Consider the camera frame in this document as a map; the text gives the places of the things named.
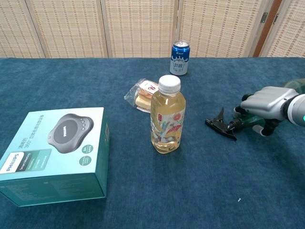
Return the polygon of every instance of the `bottle cap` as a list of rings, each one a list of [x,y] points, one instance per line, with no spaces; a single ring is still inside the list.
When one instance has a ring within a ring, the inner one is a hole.
[[[164,75],[160,77],[158,87],[162,94],[176,94],[180,92],[181,82],[175,75]]]

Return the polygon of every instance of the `plastic wrapper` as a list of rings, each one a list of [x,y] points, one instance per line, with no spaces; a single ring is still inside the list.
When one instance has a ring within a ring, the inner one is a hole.
[[[138,110],[150,113],[151,98],[156,91],[158,91],[157,83],[147,79],[140,79],[124,96],[124,99]]]

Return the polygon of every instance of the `blue can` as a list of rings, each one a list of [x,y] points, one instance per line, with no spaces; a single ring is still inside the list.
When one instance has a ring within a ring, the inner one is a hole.
[[[186,41],[176,41],[172,46],[170,72],[173,75],[184,75],[190,58],[190,45]]]

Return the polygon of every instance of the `woven panel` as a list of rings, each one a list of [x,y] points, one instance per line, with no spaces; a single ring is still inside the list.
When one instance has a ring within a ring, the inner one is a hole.
[[[104,57],[96,0],[30,0],[51,58]]]
[[[0,57],[44,57],[21,0],[0,1]]]
[[[174,0],[105,0],[113,57],[169,57]]]
[[[262,0],[184,0],[180,38],[192,57],[243,57]]]
[[[305,0],[292,0],[267,56],[305,57]]]

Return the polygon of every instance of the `teal box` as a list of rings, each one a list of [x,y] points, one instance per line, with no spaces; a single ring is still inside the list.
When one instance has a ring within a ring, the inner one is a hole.
[[[17,206],[105,198],[104,108],[29,112],[0,160],[0,192]]]

